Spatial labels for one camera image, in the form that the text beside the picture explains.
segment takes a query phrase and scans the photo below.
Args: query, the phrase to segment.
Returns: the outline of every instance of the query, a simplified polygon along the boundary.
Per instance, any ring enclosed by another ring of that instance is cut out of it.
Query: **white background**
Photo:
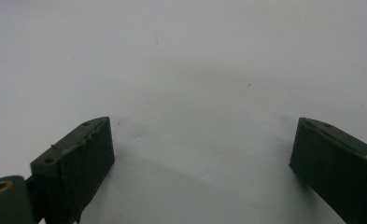
[[[82,223],[344,223],[288,167],[299,117],[367,143],[367,1],[0,1],[0,176],[110,116]]]

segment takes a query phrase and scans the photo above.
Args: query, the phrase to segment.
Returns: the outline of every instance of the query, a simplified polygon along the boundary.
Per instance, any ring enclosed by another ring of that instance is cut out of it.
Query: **white surface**
[[[0,176],[101,116],[84,224],[344,223],[288,163],[299,117],[367,143],[367,1],[0,1]]]

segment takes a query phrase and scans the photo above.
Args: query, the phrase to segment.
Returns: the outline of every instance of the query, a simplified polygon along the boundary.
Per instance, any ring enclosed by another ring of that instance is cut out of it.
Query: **dark green metal part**
[[[299,119],[289,166],[346,223],[367,223],[367,145],[313,119]]]
[[[0,217],[14,221],[0,219],[0,223],[36,223],[42,218],[48,224],[79,222],[113,163],[109,118],[80,124],[31,162],[33,175],[26,181],[19,176],[5,177],[12,187],[0,192]],[[20,214],[30,221],[14,218],[18,212],[12,206],[17,199],[24,201],[19,204]]]

